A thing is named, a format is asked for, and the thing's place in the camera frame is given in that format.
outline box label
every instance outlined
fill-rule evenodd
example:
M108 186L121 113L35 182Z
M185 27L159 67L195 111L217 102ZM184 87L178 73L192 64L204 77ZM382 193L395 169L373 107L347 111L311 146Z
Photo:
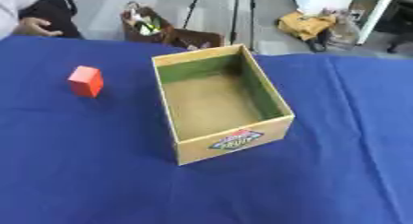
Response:
M248 145L250 142L256 140L257 138L263 136L264 133L258 133L248 130L240 130L231 136L227 136L214 145L210 146L209 149L222 149L222 150L234 150L240 147Z

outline yellow bag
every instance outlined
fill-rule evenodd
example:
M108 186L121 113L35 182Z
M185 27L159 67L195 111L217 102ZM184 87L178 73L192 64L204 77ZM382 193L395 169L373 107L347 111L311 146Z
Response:
M295 11L280 18L278 28L303 41L308 41L335 24L336 17L334 15L305 17L302 13Z

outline hand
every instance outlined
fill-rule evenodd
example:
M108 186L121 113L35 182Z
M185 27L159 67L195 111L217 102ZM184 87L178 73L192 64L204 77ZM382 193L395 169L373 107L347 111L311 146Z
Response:
M15 30L16 34L30 36L61 36L63 32L60 30L48 31L43 27L50 26L51 23L40 18L23 18L20 20L18 27Z

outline bag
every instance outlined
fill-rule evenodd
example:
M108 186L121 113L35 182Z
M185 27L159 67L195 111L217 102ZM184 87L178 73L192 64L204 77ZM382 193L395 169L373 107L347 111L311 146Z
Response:
M313 52L326 51L327 30L335 24L336 17L334 15L305 17L298 11L287 14L277 21L279 29L307 43Z

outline green inner wall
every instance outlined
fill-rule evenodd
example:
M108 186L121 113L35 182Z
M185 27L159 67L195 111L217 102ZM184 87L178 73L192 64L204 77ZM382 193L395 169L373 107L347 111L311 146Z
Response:
M241 68L242 83L245 85L250 96L253 98L255 107L261 113L262 119L267 120L282 116L283 114L281 110L273 101L268 91L266 91L264 84L260 81L244 57L242 57Z
M245 57L241 54L208 58L189 63L158 67L160 81L168 84L186 79L211 77L217 74L239 76L247 89L261 120L282 116L281 110L266 91Z

